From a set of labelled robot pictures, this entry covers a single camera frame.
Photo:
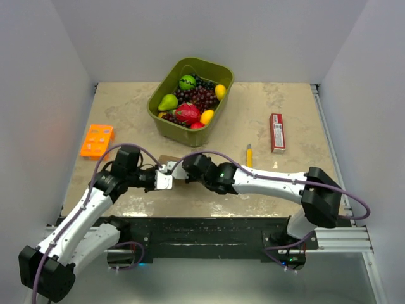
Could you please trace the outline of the brown cardboard express box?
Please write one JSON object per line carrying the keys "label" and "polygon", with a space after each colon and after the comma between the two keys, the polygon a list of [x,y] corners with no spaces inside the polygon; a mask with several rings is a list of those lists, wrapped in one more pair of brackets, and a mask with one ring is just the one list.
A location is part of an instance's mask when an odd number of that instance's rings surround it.
{"label": "brown cardboard express box", "polygon": [[[181,159],[180,158],[178,158],[178,157],[175,157],[175,156],[169,156],[169,155],[161,155],[159,158],[158,158],[158,160],[159,160],[159,162],[162,164],[162,165],[166,165],[167,164],[167,162],[168,161],[181,161]],[[180,181],[182,181],[182,182],[185,182],[185,180],[177,180],[177,179],[173,179],[173,181],[174,182],[180,182]]]}

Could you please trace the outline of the yellow utility knife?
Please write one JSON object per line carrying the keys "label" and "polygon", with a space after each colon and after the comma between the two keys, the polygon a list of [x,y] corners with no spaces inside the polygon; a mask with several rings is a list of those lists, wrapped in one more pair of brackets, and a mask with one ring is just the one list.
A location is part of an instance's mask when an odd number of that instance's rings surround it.
{"label": "yellow utility knife", "polygon": [[246,146],[246,166],[252,168],[252,146],[248,144]]}

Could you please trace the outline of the olive green plastic basin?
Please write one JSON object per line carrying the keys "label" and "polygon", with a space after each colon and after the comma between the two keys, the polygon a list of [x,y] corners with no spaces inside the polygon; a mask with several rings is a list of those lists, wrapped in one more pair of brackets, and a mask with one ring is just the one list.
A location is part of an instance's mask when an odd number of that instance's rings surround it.
{"label": "olive green plastic basin", "polygon": [[227,103],[234,74],[199,58],[180,60],[149,98],[147,110],[162,136],[198,147]]}

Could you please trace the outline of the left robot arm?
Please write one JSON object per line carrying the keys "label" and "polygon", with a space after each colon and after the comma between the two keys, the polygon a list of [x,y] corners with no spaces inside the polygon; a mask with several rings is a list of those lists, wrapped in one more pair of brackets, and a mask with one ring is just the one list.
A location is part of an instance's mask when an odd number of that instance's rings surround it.
{"label": "left robot arm", "polygon": [[154,157],[155,165],[143,170],[139,158],[150,152],[136,144],[119,144],[115,159],[100,166],[97,161],[89,185],[65,219],[35,247],[26,246],[18,255],[20,279],[28,287],[31,303],[45,298],[61,301],[72,289],[77,274],[102,251],[125,248],[129,230],[110,222],[87,236],[96,220],[131,187],[160,189],[166,166]]}

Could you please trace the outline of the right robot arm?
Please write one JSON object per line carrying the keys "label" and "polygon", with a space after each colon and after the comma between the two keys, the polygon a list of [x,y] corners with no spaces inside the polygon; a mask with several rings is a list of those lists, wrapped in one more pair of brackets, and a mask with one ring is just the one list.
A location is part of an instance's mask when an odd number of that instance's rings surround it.
{"label": "right robot arm", "polygon": [[179,164],[186,182],[200,182],[220,195],[260,194],[291,201],[301,209],[290,217],[282,233],[283,244],[295,249],[317,227],[333,229],[339,217],[341,188],[322,169],[279,173],[256,170],[232,161],[215,164],[204,154],[186,157]]}

